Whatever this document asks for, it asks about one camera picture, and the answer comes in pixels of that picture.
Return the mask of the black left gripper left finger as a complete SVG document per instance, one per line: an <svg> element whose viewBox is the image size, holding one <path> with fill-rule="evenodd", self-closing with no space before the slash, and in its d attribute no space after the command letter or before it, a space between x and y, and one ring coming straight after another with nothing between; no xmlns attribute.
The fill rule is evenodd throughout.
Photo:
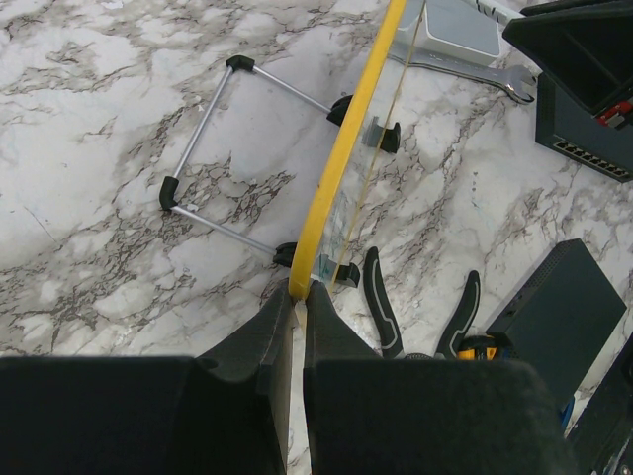
<svg viewBox="0 0 633 475"><path fill-rule="evenodd" d="M293 302L197 356L1 361L5 474L283 474Z"/></svg>

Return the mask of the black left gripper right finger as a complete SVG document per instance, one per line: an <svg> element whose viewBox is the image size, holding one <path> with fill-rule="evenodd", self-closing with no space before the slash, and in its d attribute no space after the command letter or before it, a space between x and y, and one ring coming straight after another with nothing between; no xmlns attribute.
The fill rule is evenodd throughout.
<svg viewBox="0 0 633 475"><path fill-rule="evenodd" d="M316 474L574 474L551 395L515 361L378 356L325 286L306 300L304 405Z"/></svg>

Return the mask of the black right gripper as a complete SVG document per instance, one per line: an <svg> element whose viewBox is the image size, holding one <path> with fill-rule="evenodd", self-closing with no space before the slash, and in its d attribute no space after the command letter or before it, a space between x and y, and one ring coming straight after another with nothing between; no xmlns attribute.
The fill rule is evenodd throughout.
<svg viewBox="0 0 633 475"><path fill-rule="evenodd" d="M552 1L526 7L502 36L602 126L632 124L632 3Z"/></svg>

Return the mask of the green whiteboard marker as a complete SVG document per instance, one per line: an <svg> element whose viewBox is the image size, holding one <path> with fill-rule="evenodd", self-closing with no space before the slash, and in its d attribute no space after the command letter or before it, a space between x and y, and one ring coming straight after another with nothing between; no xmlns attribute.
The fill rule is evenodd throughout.
<svg viewBox="0 0 633 475"><path fill-rule="evenodd" d="M506 26L512 20L522 18L519 12L495 0L472 0L470 4L479 13L503 26Z"/></svg>

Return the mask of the yellow framed whiteboard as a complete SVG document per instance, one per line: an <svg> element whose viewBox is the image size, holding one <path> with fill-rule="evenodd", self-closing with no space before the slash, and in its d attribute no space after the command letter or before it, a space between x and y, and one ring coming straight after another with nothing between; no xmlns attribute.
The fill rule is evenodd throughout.
<svg viewBox="0 0 633 475"><path fill-rule="evenodd" d="M398 151L402 122L397 102L418 35L421 1L392 1L382 14L371 42L349 59L334 109L339 124L298 238L289 277L297 303L297 321L307 325L311 285L326 291L353 285L346 271L350 243L378 161Z"/></svg>

